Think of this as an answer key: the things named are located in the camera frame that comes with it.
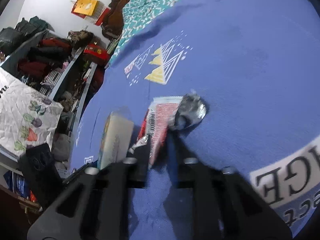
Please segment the carved wooden headboard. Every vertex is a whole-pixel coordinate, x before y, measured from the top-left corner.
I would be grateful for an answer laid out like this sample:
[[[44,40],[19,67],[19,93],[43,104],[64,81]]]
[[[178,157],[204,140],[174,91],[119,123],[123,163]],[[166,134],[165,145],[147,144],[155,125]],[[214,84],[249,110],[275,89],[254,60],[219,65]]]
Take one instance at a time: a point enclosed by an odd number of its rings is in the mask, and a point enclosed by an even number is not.
[[[102,35],[109,40],[118,37],[124,27],[123,8],[130,0],[112,0],[110,11],[104,16],[101,24]]]

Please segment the red gift box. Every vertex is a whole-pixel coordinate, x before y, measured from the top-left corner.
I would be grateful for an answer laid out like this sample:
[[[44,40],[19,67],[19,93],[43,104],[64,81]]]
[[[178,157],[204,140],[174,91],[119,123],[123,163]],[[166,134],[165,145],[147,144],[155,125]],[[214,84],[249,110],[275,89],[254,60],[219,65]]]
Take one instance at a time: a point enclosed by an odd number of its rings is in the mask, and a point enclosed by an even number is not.
[[[105,66],[111,58],[111,55],[107,53],[106,49],[94,43],[87,45],[83,54],[86,60],[103,66]]]

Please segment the white plant-print bag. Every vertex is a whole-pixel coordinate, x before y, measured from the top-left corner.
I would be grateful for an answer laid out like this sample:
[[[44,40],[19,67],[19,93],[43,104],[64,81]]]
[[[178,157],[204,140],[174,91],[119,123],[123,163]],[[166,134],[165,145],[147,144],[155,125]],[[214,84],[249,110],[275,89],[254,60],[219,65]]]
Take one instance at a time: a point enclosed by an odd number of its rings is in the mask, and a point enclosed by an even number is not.
[[[1,146],[15,158],[29,148],[52,147],[63,107],[1,69]]]

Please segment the grey cluttered shelf unit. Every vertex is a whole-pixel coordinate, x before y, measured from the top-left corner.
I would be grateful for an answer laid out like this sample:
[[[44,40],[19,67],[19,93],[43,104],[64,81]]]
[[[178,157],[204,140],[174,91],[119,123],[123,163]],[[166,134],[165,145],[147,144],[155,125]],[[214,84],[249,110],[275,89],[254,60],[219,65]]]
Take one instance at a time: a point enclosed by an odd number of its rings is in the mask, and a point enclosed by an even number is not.
[[[100,65],[84,58],[85,47],[92,43],[102,47],[99,38],[85,29],[70,31],[63,38],[37,17],[1,29],[1,69],[63,107],[50,147],[62,176],[68,174],[86,103],[97,90],[94,75],[103,72]],[[1,174],[21,175],[19,158],[1,146]]]

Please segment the red silver candy wrapper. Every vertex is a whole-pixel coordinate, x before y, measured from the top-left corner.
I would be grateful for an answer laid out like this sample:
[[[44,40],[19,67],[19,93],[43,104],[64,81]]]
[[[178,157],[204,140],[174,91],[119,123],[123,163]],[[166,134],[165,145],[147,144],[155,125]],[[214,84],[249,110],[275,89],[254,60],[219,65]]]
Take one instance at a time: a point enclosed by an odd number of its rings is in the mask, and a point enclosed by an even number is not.
[[[151,140],[149,166],[153,166],[164,145],[167,131],[183,131],[198,125],[206,116],[207,107],[196,93],[184,96],[156,97],[148,107],[138,139],[129,153]]]

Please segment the red wall calendar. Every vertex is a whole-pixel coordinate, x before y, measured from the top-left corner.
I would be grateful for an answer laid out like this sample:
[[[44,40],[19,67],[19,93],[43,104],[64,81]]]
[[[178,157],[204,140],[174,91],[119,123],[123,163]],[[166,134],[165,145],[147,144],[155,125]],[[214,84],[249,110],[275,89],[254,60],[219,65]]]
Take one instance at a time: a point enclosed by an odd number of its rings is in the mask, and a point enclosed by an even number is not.
[[[109,7],[99,0],[76,0],[73,1],[71,13],[94,25],[100,26],[110,10]]]

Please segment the teal patterned quilt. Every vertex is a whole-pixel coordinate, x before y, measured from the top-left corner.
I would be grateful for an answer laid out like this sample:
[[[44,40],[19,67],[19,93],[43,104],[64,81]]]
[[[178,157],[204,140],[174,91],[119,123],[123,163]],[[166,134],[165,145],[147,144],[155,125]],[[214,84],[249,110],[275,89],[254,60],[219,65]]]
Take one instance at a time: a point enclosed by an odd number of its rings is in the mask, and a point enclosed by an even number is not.
[[[112,63],[129,40],[142,31],[166,9],[173,7],[178,0],[130,0],[123,8],[124,27],[114,54]]]

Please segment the blue patterned bed sheet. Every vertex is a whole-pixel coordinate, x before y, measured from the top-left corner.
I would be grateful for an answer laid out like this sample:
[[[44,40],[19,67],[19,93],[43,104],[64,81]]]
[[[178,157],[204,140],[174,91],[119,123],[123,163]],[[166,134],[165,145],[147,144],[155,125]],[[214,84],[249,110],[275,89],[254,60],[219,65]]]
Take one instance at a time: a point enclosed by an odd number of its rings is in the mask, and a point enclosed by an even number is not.
[[[71,168],[97,160],[105,122],[140,129],[154,98],[208,105],[182,135],[236,168],[297,235],[319,206],[319,15],[308,0],[180,0],[130,39],[81,118]]]

